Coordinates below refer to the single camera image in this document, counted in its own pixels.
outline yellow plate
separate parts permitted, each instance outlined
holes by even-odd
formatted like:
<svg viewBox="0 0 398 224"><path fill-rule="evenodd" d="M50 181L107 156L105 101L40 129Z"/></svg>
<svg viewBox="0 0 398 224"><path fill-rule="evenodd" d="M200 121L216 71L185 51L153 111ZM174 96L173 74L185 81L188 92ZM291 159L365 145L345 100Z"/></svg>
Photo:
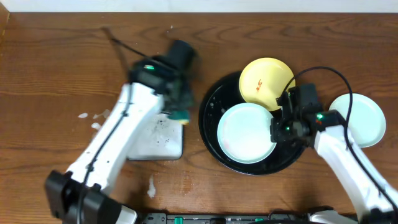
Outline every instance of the yellow plate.
<svg viewBox="0 0 398 224"><path fill-rule="evenodd" d="M274 58L260 58L244 68L239 79L239 90L246 102L274 111L280 108L276 98L280 97L291 78L293 72L285 63ZM289 88L295 85L293 80Z"/></svg>

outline black tray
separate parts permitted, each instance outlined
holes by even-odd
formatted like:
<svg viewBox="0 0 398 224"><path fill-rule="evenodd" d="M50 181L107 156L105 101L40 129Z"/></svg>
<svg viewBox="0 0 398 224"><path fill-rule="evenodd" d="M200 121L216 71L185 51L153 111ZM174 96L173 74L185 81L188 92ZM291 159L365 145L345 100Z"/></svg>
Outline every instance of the black tray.
<svg viewBox="0 0 398 224"><path fill-rule="evenodd" d="M218 144L217 127L222 115L234 105L245 103L239 91L240 74L241 72L234 72L223 77L206 93L199 110L201 138L214 158L232 170L249 175L266 175L281 171L301 156L305 149L301 142L278 143L268 157L253 164L242 164L230 159ZM281 116L280 110L271 113L275 118Z"/></svg>

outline brown tabletop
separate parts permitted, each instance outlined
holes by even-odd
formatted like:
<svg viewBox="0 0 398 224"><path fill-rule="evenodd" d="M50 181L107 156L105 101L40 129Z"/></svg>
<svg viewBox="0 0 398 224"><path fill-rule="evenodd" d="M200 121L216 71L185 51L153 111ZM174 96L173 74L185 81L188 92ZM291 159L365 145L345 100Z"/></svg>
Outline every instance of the brown tabletop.
<svg viewBox="0 0 398 224"><path fill-rule="evenodd" d="M398 15L12 13L0 55L1 223L59 223L50 216L44 180L83 152L95 131L91 124L104 121L92 116L112 109L124 81L102 26L149 55L165 52L172 39L192 44L201 56L192 83L197 105L212 83L256 58L278 58L295 73L316 65L338 69L355 93L383 110L386 134L364 152L398 187ZM316 84L326 108L348 92L326 71L297 83L306 82ZM78 118L81 113L89 117ZM147 195L151 175L154 198ZM268 176L221 165L201 140L198 107L181 159L127 161L111 196L137 210L169 213L261 214L319 205L354 212L334 173L311 149Z"/></svg>

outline white stain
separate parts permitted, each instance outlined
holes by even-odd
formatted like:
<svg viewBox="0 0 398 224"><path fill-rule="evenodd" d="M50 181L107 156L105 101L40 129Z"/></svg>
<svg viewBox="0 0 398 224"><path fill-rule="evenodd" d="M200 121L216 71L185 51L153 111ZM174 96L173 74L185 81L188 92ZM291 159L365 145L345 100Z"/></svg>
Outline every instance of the white stain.
<svg viewBox="0 0 398 224"><path fill-rule="evenodd" d="M88 113L82 113L78 117L79 118L87 118L87 116L88 116Z"/></svg>
<svg viewBox="0 0 398 224"><path fill-rule="evenodd" d="M151 198L155 197L156 189L155 189L155 185L154 185L154 176L153 175L151 175L149 177L149 190L147 193L148 193L149 197L151 197Z"/></svg>
<svg viewBox="0 0 398 224"><path fill-rule="evenodd" d="M94 129L100 130L101 125L98 124L98 123L93 123L93 124L91 125L91 127L94 128Z"/></svg>
<svg viewBox="0 0 398 224"><path fill-rule="evenodd" d="M93 116L93 119L97 119L100 116L104 116L105 119L107 119L109 117L109 115L111 114L111 112L108 109L105 109L104 112L100 113L100 114L95 114Z"/></svg>

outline white wall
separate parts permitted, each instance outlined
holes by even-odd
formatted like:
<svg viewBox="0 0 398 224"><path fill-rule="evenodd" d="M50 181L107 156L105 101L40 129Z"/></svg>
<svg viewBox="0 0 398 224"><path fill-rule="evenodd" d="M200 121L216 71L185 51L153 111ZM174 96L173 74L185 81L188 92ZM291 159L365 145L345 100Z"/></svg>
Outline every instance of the white wall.
<svg viewBox="0 0 398 224"><path fill-rule="evenodd" d="M0 0L10 12L398 12L398 0Z"/></svg>

